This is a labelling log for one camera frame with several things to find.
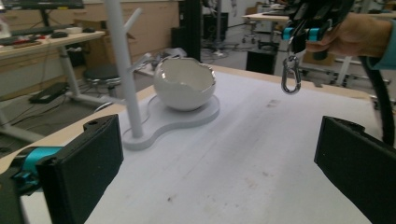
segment human hand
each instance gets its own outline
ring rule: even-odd
[[[381,57],[387,48],[391,30],[390,21],[349,13],[321,41],[306,42],[306,50],[319,52],[327,49],[338,55]]]

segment office chair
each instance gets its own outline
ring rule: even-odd
[[[92,86],[106,86],[108,95],[117,98],[115,87],[120,85],[120,77],[115,64],[104,64],[85,70],[84,80]]]

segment chair leg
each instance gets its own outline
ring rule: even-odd
[[[116,87],[114,87],[114,86],[108,86],[107,89],[108,89],[108,95],[109,95],[110,97],[117,98]]]

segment metal hook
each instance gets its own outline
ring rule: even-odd
[[[283,92],[292,95],[297,93],[301,88],[301,76],[298,70],[299,59],[295,55],[289,56],[285,61],[283,61],[283,76],[281,87]],[[294,90],[289,90],[287,86],[288,75],[293,75],[295,80]]]

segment chair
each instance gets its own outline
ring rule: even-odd
[[[256,32],[255,32],[255,30],[256,30],[257,22],[256,21],[246,21],[245,25],[250,26],[250,29],[249,29],[250,32],[249,32],[248,35],[244,35],[244,38],[242,39],[242,43],[246,43],[247,42],[246,38],[251,38],[251,43],[255,44],[256,43],[256,39],[255,39]]]
[[[107,86],[108,95],[117,98],[115,87],[120,85],[120,77],[115,64],[104,64],[85,70],[85,81],[93,86]]]

